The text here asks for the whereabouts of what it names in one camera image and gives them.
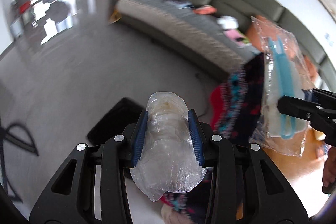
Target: clear plastic bag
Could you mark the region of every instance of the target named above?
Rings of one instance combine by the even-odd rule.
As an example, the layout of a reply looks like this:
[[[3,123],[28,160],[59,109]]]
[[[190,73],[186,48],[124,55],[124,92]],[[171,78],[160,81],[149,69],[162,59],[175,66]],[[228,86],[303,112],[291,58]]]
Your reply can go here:
[[[314,84],[295,36],[277,25],[252,17],[264,50],[265,74],[261,116],[249,142],[281,154],[302,156],[308,122],[280,114],[283,95],[305,99]]]
[[[148,122],[141,158],[130,169],[133,181],[152,201],[166,191],[191,191],[207,168],[196,161],[185,102],[171,92],[154,93],[147,104]]]

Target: orange cloth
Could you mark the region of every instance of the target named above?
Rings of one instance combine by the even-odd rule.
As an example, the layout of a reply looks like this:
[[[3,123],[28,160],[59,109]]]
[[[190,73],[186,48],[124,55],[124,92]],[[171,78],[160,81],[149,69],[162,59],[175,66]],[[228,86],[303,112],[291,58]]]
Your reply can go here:
[[[251,24],[245,35],[255,48],[261,52],[264,52],[263,41],[260,37],[271,37],[272,40],[277,40],[277,36],[279,35],[283,37],[284,32],[282,28],[278,27],[275,23],[271,22],[263,16],[256,16],[255,18],[257,21]],[[285,45],[286,54],[290,59],[294,59],[296,54],[300,52],[298,44],[293,37],[294,35],[289,33]],[[318,77],[317,68],[307,56],[304,56],[304,60],[309,71],[309,77],[311,81],[314,82]]]
[[[309,72],[309,77],[310,79],[315,82],[317,77],[318,77],[318,72],[316,66],[311,62],[311,60],[308,58],[308,56],[304,55],[303,56],[304,61],[306,62],[306,66]]]
[[[283,37],[284,29],[280,28],[278,25],[263,16],[256,16],[255,18],[258,19],[258,21],[251,24],[245,35],[255,48],[257,48],[261,52],[264,52],[263,42],[259,36],[259,32],[261,30],[257,29],[262,29],[262,33],[260,33],[262,37],[270,37],[273,41],[277,40],[278,35]],[[291,34],[288,36],[287,43],[284,45],[286,53],[291,59],[293,59],[298,52],[297,43],[296,41],[293,41],[293,39],[291,39],[292,36],[293,35]]]
[[[200,8],[194,9],[193,12],[197,15],[211,15],[217,12],[217,9],[211,5],[205,5]]]

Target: sofa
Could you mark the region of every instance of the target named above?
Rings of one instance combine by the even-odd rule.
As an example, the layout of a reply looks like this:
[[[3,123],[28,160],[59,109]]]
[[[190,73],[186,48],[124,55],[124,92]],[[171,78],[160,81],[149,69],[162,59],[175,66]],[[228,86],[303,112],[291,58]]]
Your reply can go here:
[[[204,45],[203,52],[200,52],[198,50],[200,48],[199,44],[197,44],[197,47],[193,47],[192,43],[186,43],[186,40],[183,40],[185,39],[185,37],[181,39],[180,37],[176,36],[175,33],[172,31],[173,28],[170,28],[171,30],[169,32],[165,28],[160,27],[157,23],[157,20],[155,19],[155,13],[152,12],[151,17],[151,14],[147,14],[146,16],[144,12],[136,12],[136,10],[138,9],[136,2],[133,3],[134,5],[131,7],[132,3],[130,2],[130,0],[105,1],[108,3],[109,7],[106,11],[106,17],[109,17],[109,15],[111,15],[113,8],[115,7],[115,5],[117,5],[118,9],[122,13],[122,18],[118,21],[117,24],[128,24],[133,28],[136,28],[150,35],[152,38],[154,38],[155,41],[164,44],[166,47],[184,56],[184,58],[199,66],[201,69],[203,69],[219,81],[224,80],[227,77],[227,74],[231,73],[232,70],[236,68],[236,65],[238,66],[240,63],[248,61],[246,58],[240,60],[239,55],[241,53],[241,50],[232,50],[232,47],[229,47],[228,50],[221,49],[221,56],[216,56],[216,58],[214,58],[213,56],[208,54],[208,52],[215,52],[219,44],[216,44],[213,41],[207,45]],[[191,0],[191,2],[196,7],[201,5],[214,6],[215,8],[217,8],[217,13],[215,14],[217,17],[221,15],[229,15],[235,17],[239,23],[239,30],[243,33],[245,33],[251,25],[251,16],[256,15],[266,17],[272,22],[275,22],[280,27],[286,29],[289,32],[292,32],[299,43],[302,53],[307,55],[313,62],[313,64],[318,68],[320,81],[316,83],[316,87],[336,92],[335,68],[333,67],[323,47],[310,33],[310,31],[294,15],[277,1]],[[163,21],[161,22],[161,24],[164,24],[165,22],[162,18],[163,17],[161,17],[160,19]],[[230,43],[229,39],[226,37],[221,37],[220,44],[226,45],[226,43]],[[254,52],[254,54],[258,53],[258,51],[255,51],[255,49],[248,49],[248,51],[251,50]]]

